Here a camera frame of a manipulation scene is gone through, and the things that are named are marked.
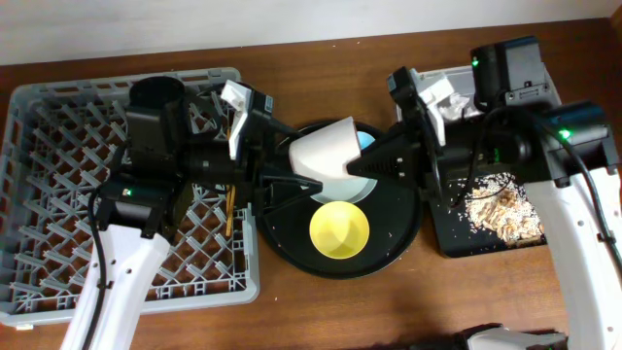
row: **dish rack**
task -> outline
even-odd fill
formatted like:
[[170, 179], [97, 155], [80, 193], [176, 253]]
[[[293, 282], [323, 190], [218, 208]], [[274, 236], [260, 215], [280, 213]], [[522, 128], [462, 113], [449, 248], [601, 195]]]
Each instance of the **dish rack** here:
[[[233, 68], [165, 72], [18, 87], [0, 156], [0, 322], [27, 329], [68, 322], [86, 277], [92, 237], [88, 193], [108, 177], [127, 139], [123, 106], [136, 82], [180, 80], [199, 92]], [[213, 103], [230, 119], [234, 111]], [[190, 105], [192, 132], [216, 127]], [[225, 129], [218, 137], [225, 138]], [[259, 294], [257, 229], [250, 208], [234, 211], [225, 236], [225, 196], [194, 186], [194, 201], [147, 295], [143, 314], [253, 301]]]

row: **brown wooden surface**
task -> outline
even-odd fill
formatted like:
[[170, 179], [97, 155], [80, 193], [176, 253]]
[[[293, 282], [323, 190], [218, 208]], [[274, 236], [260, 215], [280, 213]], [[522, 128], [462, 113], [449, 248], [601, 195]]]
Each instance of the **brown wooden surface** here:
[[[622, 55], [608, 19], [0, 67], [0, 109], [6, 111], [8, 94], [23, 84], [232, 66], [274, 96], [275, 116], [283, 122], [352, 115], [386, 129], [394, 113], [385, 79], [395, 69], [466, 65], [474, 47], [529, 34], [538, 36], [564, 101], [592, 99], [619, 121]], [[615, 129], [620, 139], [619, 123]], [[132, 349], [360, 348], [490, 322], [515, 330], [568, 330], [546, 247], [444, 259], [426, 217], [400, 260], [350, 281], [298, 271], [260, 238], [256, 301], [143, 316]], [[0, 327], [0, 348], [58, 348], [65, 331], [66, 325], [31, 332]]]
[[613, 24], [613, 29], [617, 32], [618, 39], [622, 44], [622, 5], [611, 16], [611, 24]]

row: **black round tray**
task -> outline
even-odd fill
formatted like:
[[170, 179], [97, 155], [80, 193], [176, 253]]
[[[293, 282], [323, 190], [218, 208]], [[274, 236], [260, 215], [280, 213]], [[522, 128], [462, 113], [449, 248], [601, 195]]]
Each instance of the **black round tray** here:
[[[330, 122], [318, 122], [304, 127], [304, 134], [324, 127]], [[375, 139], [382, 136], [378, 129], [356, 123]], [[278, 146], [283, 154], [277, 160], [280, 167], [291, 169], [287, 147], [292, 141], [284, 140]], [[274, 195], [288, 195], [297, 188], [275, 189]], [[311, 242], [309, 223], [323, 204], [307, 197], [257, 217], [257, 225], [267, 243], [283, 259], [297, 268], [326, 278], [347, 279], [376, 272], [397, 259], [413, 241], [422, 220], [422, 202], [417, 191], [379, 181], [375, 189], [356, 205], [369, 221], [369, 240], [363, 250], [350, 259], [334, 260], [322, 255]]]

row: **yellow circular object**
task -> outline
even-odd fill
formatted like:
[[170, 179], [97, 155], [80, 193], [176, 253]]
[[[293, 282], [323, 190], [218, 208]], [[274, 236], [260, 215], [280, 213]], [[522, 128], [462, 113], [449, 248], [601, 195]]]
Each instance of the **yellow circular object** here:
[[369, 222], [356, 205], [334, 201], [313, 214], [311, 241], [320, 253], [332, 259], [348, 259], [360, 253], [369, 238]]

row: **white cup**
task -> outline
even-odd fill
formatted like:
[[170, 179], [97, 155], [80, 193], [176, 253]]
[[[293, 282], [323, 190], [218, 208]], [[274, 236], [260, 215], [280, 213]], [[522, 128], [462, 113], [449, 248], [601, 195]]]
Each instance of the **white cup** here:
[[356, 203], [365, 198], [377, 181], [348, 174], [347, 164], [361, 156], [361, 145], [352, 117], [334, 122], [293, 141], [292, 170], [324, 185], [311, 197], [321, 203], [335, 200]]

